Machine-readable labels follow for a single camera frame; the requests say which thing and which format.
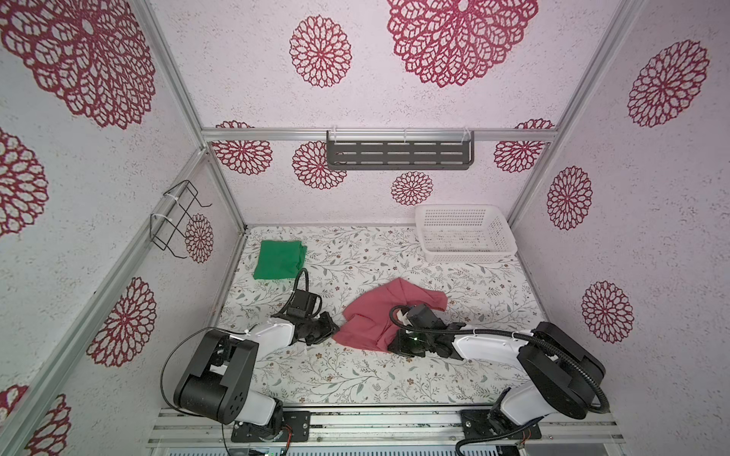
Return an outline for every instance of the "red fabric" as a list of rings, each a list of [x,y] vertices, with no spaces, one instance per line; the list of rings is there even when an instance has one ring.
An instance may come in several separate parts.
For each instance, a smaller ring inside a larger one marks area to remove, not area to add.
[[[448,298],[442,291],[425,290],[403,279],[382,285],[354,300],[342,313],[347,322],[332,336],[346,347],[387,352],[396,338],[389,311],[394,306],[425,304],[433,310],[446,310]]]

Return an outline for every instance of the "green cloth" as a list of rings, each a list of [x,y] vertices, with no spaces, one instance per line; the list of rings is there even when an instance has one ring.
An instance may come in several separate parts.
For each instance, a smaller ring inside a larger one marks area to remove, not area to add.
[[[301,241],[261,241],[254,279],[293,279],[304,266],[307,246]]]

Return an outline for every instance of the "floral mat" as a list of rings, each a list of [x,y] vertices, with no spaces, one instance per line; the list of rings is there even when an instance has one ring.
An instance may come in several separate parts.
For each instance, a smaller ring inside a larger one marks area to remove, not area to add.
[[[448,308],[440,314],[446,323],[522,331],[544,319],[516,258],[430,264],[413,227],[261,226],[248,234],[220,316],[222,328],[242,330],[266,321],[291,293],[292,279],[253,279],[263,239],[307,245],[310,291],[322,295],[323,311],[339,325],[345,322],[342,310],[355,298],[397,277],[446,292]],[[505,387],[525,380],[519,369],[499,363],[433,354],[403,358],[328,340],[273,352],[256,363],[251,387],[285,403],[471,403],[493,401]]]

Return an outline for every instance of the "red floral decal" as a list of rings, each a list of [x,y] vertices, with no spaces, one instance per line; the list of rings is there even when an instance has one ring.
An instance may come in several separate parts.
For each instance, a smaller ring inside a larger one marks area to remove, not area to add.
[[[554,125],[545,119],[530,119],[516,128],[553,128]],[[497,167],[510,173],[518,173],[532,168],[537,156],[542,152],[545,143],[542,141],[500,141],[494,150],[494,163]]]
[[[575,228],[588,215],[591,206],[591,180],[581,168],[570,166],[560,171],[547,192],[547,213],[561,230]]]
[[[350,69],[350,42],[342,27],[330,18],[304,19],[294,29],[289,45],[296,72],[315,87],[337,84]]]
[[[707,49],[689,39],[653,56],[629,92],[629,116],[653,127],[674,119],[689,107],[707,78]]]
[[[35,153],[0,128],[0,236],[33,225],[48,201],[47,188]]]
[[[3,0],[2,44],[38,87],[101,127],[141,123],[155,94],[150,48],[124,0]]]
[[[121,367],[132,361],[150,340],[157,318],[155,293],[142,278],[134,277],[119,297],[86,354],[95,364]]]
[[[7,390],[0,392],[0,426],[8,418],[20,398],[26,394],[27,390],[27,386],[14,384]]]
[[[71,430],[71,407],[66,404],[66,395],[59,394],[53,408],[43,417],[40,428],[28,441],[26,456],[58,456],[66,448],[66,437]]]
[[[391,195],[404,206],[423,203],[431,195],[434,183],[431,178],[419,171],[408,171],[393,181]]]
[[[388,0],[393,51],[421,82],[483,77],[524,38],[537,0]]]
[[[227,120],[215,127],[253,128],[235,120]],[[272,164],[272,149],[268,141],[222,141],[212,142],[210,146],[222,164],[241,174],[263,173]]]
[[[624,340],[634,328],[634,308],[623,290],[609,282],[596,282],[583,295],[583,319],[604,342]]]
[[[204,263],[213,251],[213,228],[203,214],[195,214],[185,228],[185,248],[196,263]]]
[[[347,171],[334,171],[327,166],[327,146],[322,141],[299,146],[291,165],[299,180],[320,190],[336,187],[347,176]]]

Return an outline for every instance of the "white plastic basket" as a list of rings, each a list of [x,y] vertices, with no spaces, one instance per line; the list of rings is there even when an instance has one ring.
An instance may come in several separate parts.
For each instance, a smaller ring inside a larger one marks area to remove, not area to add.
[[[416,206],[415,232],[429,263],[498,263],[517,253],[510,226],[495,206]]]

